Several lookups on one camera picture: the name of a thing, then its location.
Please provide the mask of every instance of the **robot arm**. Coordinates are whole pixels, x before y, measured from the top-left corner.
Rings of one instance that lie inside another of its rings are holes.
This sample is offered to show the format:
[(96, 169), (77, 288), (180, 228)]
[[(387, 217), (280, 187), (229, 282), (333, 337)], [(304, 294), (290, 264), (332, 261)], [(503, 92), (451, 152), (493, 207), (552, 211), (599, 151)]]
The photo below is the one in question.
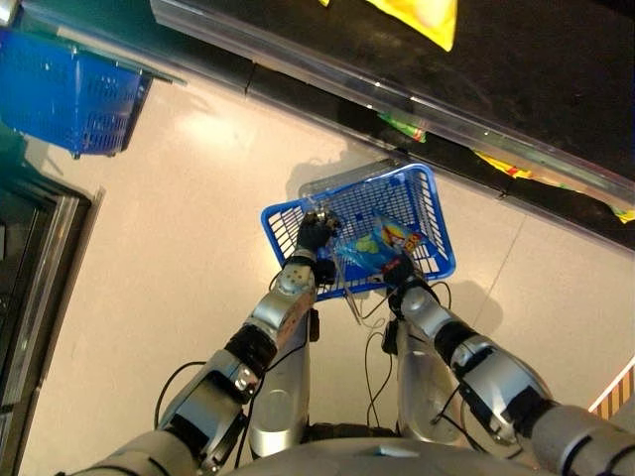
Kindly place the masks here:
[(494, 439), (519, 442), (557, 474), (635, 474), (635, 436), (577, 408), (560, 406), (538, 374), (478, 334), (412, 275), (393, 298), (460, 382), (470, 410)]
[(187, 476), (220, 470), (245, 426), (249, 403), (267, 368), (316, 300), (316, 250), (338, 222), (308, 213), (298, 248), (244, 324), (177, 394), (159, 427), (78, 474)]

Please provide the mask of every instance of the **packaged snack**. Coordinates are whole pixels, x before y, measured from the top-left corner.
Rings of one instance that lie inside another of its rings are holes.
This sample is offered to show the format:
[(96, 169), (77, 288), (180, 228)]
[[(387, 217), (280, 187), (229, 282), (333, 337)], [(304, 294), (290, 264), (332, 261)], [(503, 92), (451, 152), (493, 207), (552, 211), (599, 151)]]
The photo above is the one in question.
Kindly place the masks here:
[(376, 213), (370, 233), (337, 247), (335, 253), (369, 274), (378, 274), (404, 252), (412, 254), (422, 238), (421, 233)]

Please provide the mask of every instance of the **blue shopping basket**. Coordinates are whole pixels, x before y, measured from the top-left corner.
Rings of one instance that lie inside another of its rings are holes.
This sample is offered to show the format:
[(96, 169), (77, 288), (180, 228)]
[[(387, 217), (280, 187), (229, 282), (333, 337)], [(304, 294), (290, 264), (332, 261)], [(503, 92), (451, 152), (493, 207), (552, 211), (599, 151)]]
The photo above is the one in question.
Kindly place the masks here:
[(150, 81), (69, 41), (0, 30), (0, 120), (75, 156), (124, 150)]
[[(265, 208), (261, 222), (281, 265), (294, 252), (304, 214), (316, 208), (334, 212), (342, 222), (332, 243), (335, 247), (369, 233), (375, 212), (381, 212), (425, 235), (413, 257), (428, 280), (446, 278), (456, 267), (434, 176), (423, 164), (407, 165), (377, 177)], [(321, 258), (333, 259), (329, 249), (320, 250), (319, 254)], [(380, 277), (369, 275), (348, 260), (335, 258), (343, 276), (338, 274), (333, 285), (320, 287), (317, 300), (342, 297), (345, 288), (355, 294), (385, 287)]]

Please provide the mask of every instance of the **tiled floor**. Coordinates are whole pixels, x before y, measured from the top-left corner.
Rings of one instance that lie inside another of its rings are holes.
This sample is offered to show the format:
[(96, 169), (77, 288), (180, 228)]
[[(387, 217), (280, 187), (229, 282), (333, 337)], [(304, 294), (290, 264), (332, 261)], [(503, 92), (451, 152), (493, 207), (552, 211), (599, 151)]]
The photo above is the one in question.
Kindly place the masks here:
[[(24, 476), (78, 470), (148, 430), (165, 379), (224, 345), (276, 273), (260, 211), (307, 181), (381, 158), (196, 78), (153, 85), (124, 154), (76, 162), (37, 142), (29, 153), (47, 175), (103, 197)], [(526, 359), (557, 399), (588, 406), (635, 348), (633, 255), (450, 178), (437, 182), (457, 260), (453, 310)], [(363, 422), (367, 331), (340, 299), (318, 309), (312, 420)], [(388, 367), (378, 345), (370, 361), (376, 388)], [(387, 426), (395, 396), (393, 381), (379, 404)]]

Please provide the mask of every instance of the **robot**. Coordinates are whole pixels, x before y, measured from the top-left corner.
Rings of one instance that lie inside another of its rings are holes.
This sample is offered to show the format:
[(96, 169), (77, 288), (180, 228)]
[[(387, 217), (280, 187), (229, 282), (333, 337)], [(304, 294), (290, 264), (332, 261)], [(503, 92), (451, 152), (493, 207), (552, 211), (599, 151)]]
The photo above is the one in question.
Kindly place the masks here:
[[(324, 279), (317, 255), (337, 227), (329, 213), (307, 213), (296, 251), (271, 290), (171, 401), (158, 427), (76, 474), (215, 474), (247, 431), (243, 406), (251, 403), (250, 446), (262, 457), (232, 473), (236, 475), (635, 475), (635, 435), (584, 409), (556, 403), (531, 367), (440, 305), (406, 254), (384, 273), (392, 312), (392, 331), (386, 334), (393, 335), (400, 368), (411, 365), (406, 374), (400, 373), (402, 437), (370, 431), (373, 437), (304, 442), (309, 401), (306, 344), (315, 322), (317, 285)], [(451, 369), (472, 414), (497, 442), (519, 444), (544, 472), (433, 442), (443, 441), (449, 433), (421, 424), (421, 411), (426, 409), (412, 394), (426, 384), (417, 377), (430, 373), (416, 368), (413, 346), (420, 346), (419, 354), (436, 353), (435, 358)], [(330, 437), (351, 436), (355, 431), (331, 433)]]

